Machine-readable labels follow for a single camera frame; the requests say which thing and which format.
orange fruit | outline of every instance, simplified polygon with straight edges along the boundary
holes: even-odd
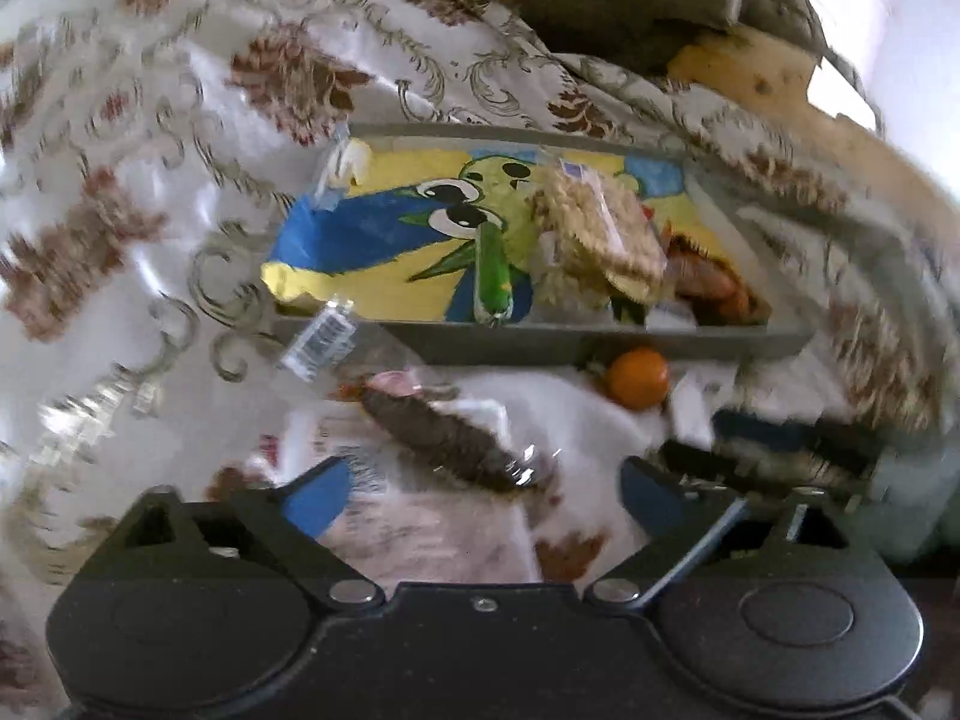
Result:
[[[607,396],[623,408],[642,412],[661,405],[670,392],[666,360],[653,349],[634,349],[607,368]]]

silver bolt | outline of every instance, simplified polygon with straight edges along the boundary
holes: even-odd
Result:
[[[601,579],[593,595],[605,604],[628,604],[640,598],[640,588],[628,579]]]
[[[470,603],[473,603],[473,608],[477,611],[483,611],[483,613],[496,611],[498,606],[493,598],[474,598]]]
[[[376,598],[376,586],[363,579],[344,579],[330,587],[330,598],[338,604],[368,604]]]

gray tray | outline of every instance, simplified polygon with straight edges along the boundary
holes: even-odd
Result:
[[[673,359],[774,360],[798,354],[814,329],[803,317],[806,298],[779,272],[776,258],[765,247],[751,247],[751,231],[736,224],[733,210],[739,191],[692,161],[678,161],[664,153],[616,146],[592,139],[554,135],[505,127],[462,124],[354,124],[352,135],[375,151],[405,148],[451,148],[450,141],[470,141],[464,148],[503,145],[550,146],[598,153],[666,159],[679,165],[686,191],[697,205],[705,225],[718,235],[741,277],[771,306],[765,327],[701,327],[648,330],[630,325],[588,326],[523,322],[487,328],[459,322],[381,322],[429,365],[579,365],[589,359],[606,362],[639,346],[655,348]],[[746,194],[754,190],[745,190]],[[281,317],[274,333],[284,343],[293,341],[307,319]]]

